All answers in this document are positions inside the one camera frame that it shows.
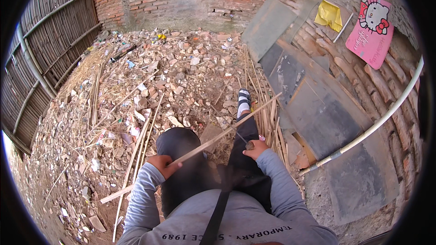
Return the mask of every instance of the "black strap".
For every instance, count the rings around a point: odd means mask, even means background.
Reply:
[[[227,205],[228,196],[230,192],[221,192],[215,210],[212,213],[211,219],[209,220],[206,231],[204,231],[203,238],[201,239],[200,245],[210,245],[213,244],[217,239],[217,234],[219,226],[221,225],[222,216],[224,215],[224,210]]]

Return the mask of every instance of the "red brick wall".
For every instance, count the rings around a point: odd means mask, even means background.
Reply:
[[[106,29],[233,30],[246,27],[264,0],[94,0]]]

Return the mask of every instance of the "fence post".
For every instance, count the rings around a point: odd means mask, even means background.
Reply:
[[[18,25],[17,25],[17,35],[18,35],[18,39],[20,40],[21,49],[23,50],[23,53],[25,55],[25,60],[26,60],[27,66],[30,68],[30,70],[32,71],[32,73],[35,76],[35,78],[37,78],[39,80],[39,82],[41,83],[41,85],[44,88],[44,90],[46,91],[46,93],[52,99],[55,99],[56,95],[52,92],[52,89],[47,84],[47,82],[42,77],[42,75],[39,73],[38,69],[36,68],[35,64],[33,63],[32,59],[30,57],[29,51],[27,49],[27,46],[26,46],[26,43],[25,43],[25,40],[24,40],[24,37],[23,37],[23,31],[21,29],[21,23],[20,22],[18,22]]]

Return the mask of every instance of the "dirt ground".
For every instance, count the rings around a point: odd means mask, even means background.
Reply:
[[[159,39],[159,34],[167,38]],[[116,58],[130,48],[134,49]],[[240,86],[255,97],[255,89],[246,85],[245,69],[252,77],[255,74],[245,54],[236,32],[143,30],[99,35],[40,119],[32,155],[23,161],[9,155],[22,199],[49,242],[110,244],[118,199],[106,204],[99,200],[122,188],[145,118],[155,121],[149,147],[139,152],[144,162],[156,154],[155,141],[168,128],[187,127],[199,136],[207,125],[226,128],[210,106],[216,103],[214,107],[231,123],[236,120]],[[234,136],[226,135],[213,153],[207,153],[212,168],[227,163]],[[156,202],[160,210],[160,190]],[[116,240],[123,232],[127,206],[128,196],[121,206]],[[106,231],[90,222],[95,215]]]

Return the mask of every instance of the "white pipe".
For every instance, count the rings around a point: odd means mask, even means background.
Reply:
[[[404,90],[403,94],[401,94],[400,98],[398,98],[397,101],[395,101],[395,103],[391,106],[391,108],[386,112],[386,114],[380,118],[378,121],[376,121],[374,123],[374,125],[372,125],[368,130],[366,130],[366,132],[364,132],[363,134],[361,134],[359,137],[357,137],[356,139],[354,139],[351,143],[347,144],[345,147],[340,148],[339,150],[337,150],[336,152],[332,153],[331,155],[327,156],[326,158],[324,158],[321,161],[316,162],[315,164],[313,164],[312,166],[303,169],[302,171],[300,171],[298,173],[298,175],[302,176],[303,174],[314,170],[318,167],[320,167],[321,165],[324,165],[325,163],[327,163],[330,160],[333,160],[337,157],[339,157],[341,154],[343,154],[344,152],[346,152],[347,150],[350,150],[352,147],[356,146],[357,144],[359,144],[360,142],[362,142],[365,138],[367,138],[368,136],[371,135],[371,133],[374,133],[381,125],[383,125],[384,122],[386,122],[389,117],[391,117],[394,112],[401,106],[401,104],[404,102],[404,100],[407,98],[407,96],[409,95],[410,91],[412,90],[412,88],[415,86],[416,81],[419,78],[419,75],[421,74],[422,71],[422,67],[424,66],[424,59],[421,56],[421,59],[419,60],[419,64],[418,67],[416,68],[415,73],[413,74],[412,79],[410,80],[409,84],[407,85],[406,89]]]

